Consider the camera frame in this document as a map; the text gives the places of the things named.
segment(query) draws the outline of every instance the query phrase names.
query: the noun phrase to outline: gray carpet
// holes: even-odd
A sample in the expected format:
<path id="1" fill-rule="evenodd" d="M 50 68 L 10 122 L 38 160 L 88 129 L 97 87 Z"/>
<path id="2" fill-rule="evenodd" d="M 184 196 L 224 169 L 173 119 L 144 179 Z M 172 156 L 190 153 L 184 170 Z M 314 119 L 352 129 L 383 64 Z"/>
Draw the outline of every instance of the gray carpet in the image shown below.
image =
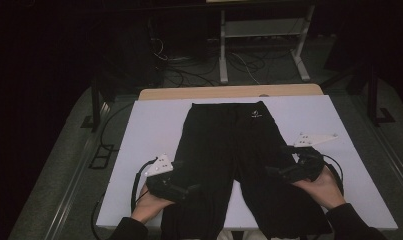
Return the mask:
<path id="1" fill-rule="evenodd" d="M 293 41 L 273 41 L 259 52 L 256 44 L 249 42 L 230 46 L 231 51 L 247 63 L 260 66 L 264 62 L 264 67 L 255 72 L 252 70 L 250 76 L 243 65 L 237 65 L 238 70 L 228 64 L 229 85 L 255 85 L 257 83 L 253 78 L 261 84 L 301 83 L 295 64 L 287 54 L 294 46 Z M 332 44 L 332 38 L 309 39 L 306 43 L 302 56 L 313 83 L 320 84 L 336 74 L 323 69 Z M 259 61 L 258 57 L 265 56 L 265 53 L 267 57 L 262 59 L 263 62 Z M 185 67 L 182 62 L 176 61 L 173 66 L 191 73 L 205 73 L 202 77 L 217 85 L 219 76 L 216 61 L 217 55 L 202 65 Z M 205 79 L 193 75 L 182 78 L 175 71 L 166 71 L 164 75 L 164 87 L 209 85 Z M 403 240 L 403 184 L 391 164 L 391 154 L 383 147 L 383 142 L 388 143 L 403 162 L 403 106 L 394 90 L 380 82 L 379 107 L 387 108 L 396 122 L 376 128 L 365 117 L 366 93 L 360 96 L 346 94 L 344 88 L 348 80 L 349 77 L 334 84 L 325 93 L 331 96 L 367 170 L 399 225 L 396 231 L 384 231 L 385 235 L 389 239 Z M 127 105 L 133 100 L 134 96 L 120 96 L 115 103 L 104 106 L 101 127 L 92 133 L 90 129 L 80 128 L 85 117 L 91 115 L 90 91 L 82 95 L 70 113 L 10 239 L 96 239 L 91 230 L 91 214 L 106 190 L 116 153 L 106 169 L 93 170 L 88 165 L 100 143 L 104 126 L 103 142 L 119 148 L 131 113 L 131 106 Z M 97 227 L 95 231 L 101 239 L 111 234 L 110 230 Z M 158 232 L 152 232 L 150 239 L 158 239 Z M 331 236 L 319 239 L 331 239 Z"/>

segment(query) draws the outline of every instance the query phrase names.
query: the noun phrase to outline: black sleeve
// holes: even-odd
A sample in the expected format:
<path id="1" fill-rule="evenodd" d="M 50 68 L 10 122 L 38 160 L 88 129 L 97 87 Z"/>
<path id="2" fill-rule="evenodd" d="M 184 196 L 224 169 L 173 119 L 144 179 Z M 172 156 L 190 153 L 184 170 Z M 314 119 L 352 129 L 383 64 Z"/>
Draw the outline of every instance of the black sleeve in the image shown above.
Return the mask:
<path id="1" fill-rule="evenodd" d="M 145 240 L 148 229 L 133 218 L 122 218 L 109 240 Z"/>
<path id="2" fill-rule="evenodd" d="M 386 240 L 376 228 L 369 227 L 349 203 L 336 207 L 326 213 L 335 230 L 337 240 Z"/>

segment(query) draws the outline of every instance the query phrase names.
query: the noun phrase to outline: white logo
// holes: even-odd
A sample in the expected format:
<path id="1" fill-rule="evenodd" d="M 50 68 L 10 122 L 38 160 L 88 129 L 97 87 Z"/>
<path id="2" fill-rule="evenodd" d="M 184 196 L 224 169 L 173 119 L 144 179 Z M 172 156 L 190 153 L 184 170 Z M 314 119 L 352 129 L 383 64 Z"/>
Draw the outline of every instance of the white logo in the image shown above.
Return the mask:
<path id="1" fill-rule="evenodd" d="M 252 114 L 251 117 L 253 117 L 253 118 L 257 118 L 257 117 L 263 116 L 263 115 L 258 114 L 258 111 L 257 111 L 257 110 L 255 110 L 255 111 L 252 112 L 251 114 Z"/>

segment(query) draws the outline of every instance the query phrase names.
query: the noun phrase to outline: dark background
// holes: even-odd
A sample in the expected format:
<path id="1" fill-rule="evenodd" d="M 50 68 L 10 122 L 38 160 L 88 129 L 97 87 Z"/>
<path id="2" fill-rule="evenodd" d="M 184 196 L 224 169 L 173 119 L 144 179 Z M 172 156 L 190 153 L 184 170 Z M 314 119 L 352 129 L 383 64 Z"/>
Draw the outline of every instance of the dark background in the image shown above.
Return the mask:
<path id="1" fill-rule="evenodd" d="M 338 35 L 328 67 L 343 70 L 366 57 L 403 99 L 403 1 L 322 2 L 309 33 Z M 114 3 L 110 7 L 137 4 Z M 123 37 L 120 30 L 130 36 L 132 27 L 123 26 L 121 19 L 75 15 L 78 9 L 103 7 L 102 1 L 0 0 L 0 239 L 6 239 L 14 226 L 74 103 L 101 74 L 99 69 L 111 70 L 100 52 L 133 71 L 126 56 L 117 55 L 123 46 L 115 40 Z M 253 11 L 243 17 L 259 14 Z M 202 47 L 203 38 L 216 34 L 211 30 L 216 25 L 200 16 L 186 15 L 187 21 L 180 21 L 185 15 L 177 15 L 157 34 L 178 39 L 180 30 L 197 29 L 188 27 L 196 24 L 201 30 L 188 36 L 201 38 Z M 138 16 L 132 19 L 127 22 L 136 22 Z M 104 28 L 98 28 L 101 20 Z M 94 49 L 88 35 L 96 43 L 108 41 Z M 106 79 L 105 85 L 118 84 Z"/>

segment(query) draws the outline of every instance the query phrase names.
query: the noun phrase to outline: table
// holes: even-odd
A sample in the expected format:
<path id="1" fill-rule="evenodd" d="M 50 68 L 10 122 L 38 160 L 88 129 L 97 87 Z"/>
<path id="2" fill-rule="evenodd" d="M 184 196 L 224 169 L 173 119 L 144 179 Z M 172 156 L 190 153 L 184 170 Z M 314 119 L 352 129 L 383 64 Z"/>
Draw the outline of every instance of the table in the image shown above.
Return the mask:
<path id="1" fill-rule="evenodd" d="M 114 228 L 122 217 L 130 215 L 134 176 L 145 162 L 163 153 L 167 153 L 170 160 L 174 159 L 182 125 L 191 103 L 263 101 L 288 144 L 292 144 L 300 132 L 338 134 L 336 140 L 317 145 L 315 148 L 338 160 L 344 169 L 347 201 L 353 204 L 370 226 L 379 229 L 397 228 L 329 96 L 323 95 L 317 85 L 217 87 L 210 89 L 211 91 L 207 90 L 209 89 L 152 89 L 141 93 L 140 100 L 135 102 L 129 118 L 97 226 Z M 259 93 L 271 97 L 258 97 Z M 139 189 L 144 180 L 142 177 Z M 160 223 L 161 214 L 147 226 L 158 228 Z M 258 229 L 244 203 L 237 182 L 234 182 L 224 228 Z"/>

